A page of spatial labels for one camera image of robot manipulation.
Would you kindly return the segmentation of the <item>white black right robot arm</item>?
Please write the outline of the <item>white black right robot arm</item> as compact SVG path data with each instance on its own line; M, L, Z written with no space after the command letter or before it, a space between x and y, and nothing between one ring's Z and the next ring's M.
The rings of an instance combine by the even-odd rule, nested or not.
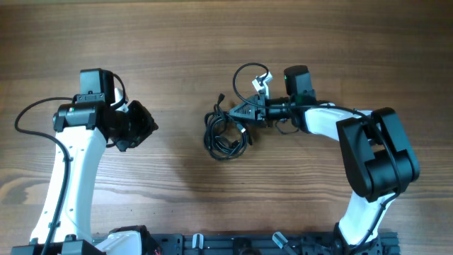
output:
M256 95L229 111L243 123L261 125L291 120L302 132L340 144L352 196L337 224L342 250L356 254L370 248L387 208L420 175L420 166L401 121L392 108L355 110L319 101L305 65L284 70L287 97L271 98L266 72L252 85Z

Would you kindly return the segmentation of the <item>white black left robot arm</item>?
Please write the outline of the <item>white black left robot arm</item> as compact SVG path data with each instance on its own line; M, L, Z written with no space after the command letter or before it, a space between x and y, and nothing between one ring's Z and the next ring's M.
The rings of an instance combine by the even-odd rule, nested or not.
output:
M107 148L138 147L158 125L139 102L128 101L120 77L105 69L80 72L80 92L64 98L52 122L54 135L14 124L18 132L56 145L55 162L40 218L27 245L12 254L160 254L160 244L144 225L119 227L96 243L91 205L96 174Z

